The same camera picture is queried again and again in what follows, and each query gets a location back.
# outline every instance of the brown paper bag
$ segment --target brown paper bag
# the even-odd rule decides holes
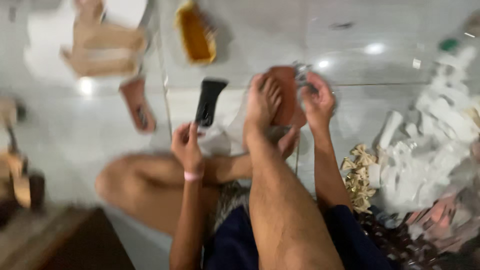
[[[120,58],[89,57],[88,53],[77,50],[76,54],[62,49],[61,56],[73,68],[79,77],[135,75],[138,73],[137,59],[134,55]]]
[[[73,51],[82,49],[130,49],[146,48],[145,31],[128,29],[112,24],[88,24],[76,21],[73,26]]]

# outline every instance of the yellow container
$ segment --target yellow container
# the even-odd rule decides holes
[[[188,1],[177,10],[175,25],[180,30],[187,59],[194,64],[210,64],[216,56],[215,35],[202,19],[198,6]]]

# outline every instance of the pink wristband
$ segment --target pink wristband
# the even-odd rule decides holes
[[[189,181],[189,182],[196,181],[201,178],[198,174],[193,172],[184,172],[183,177],[185,178],[185,181]]]

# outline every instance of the knee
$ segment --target knee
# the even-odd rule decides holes
[[[110,199],[121,189],[122,180],[126,177],[128,166],[127,158],[109,163],[95,180],[95,191],[104,200]]]

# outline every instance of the black phone case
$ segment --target black phone case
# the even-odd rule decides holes
[[[198,102],[195,122],[201,127],[209,127],[213,124],[216,101],[220,92],[228,85],[226,80],[204,79],[202,92]]]

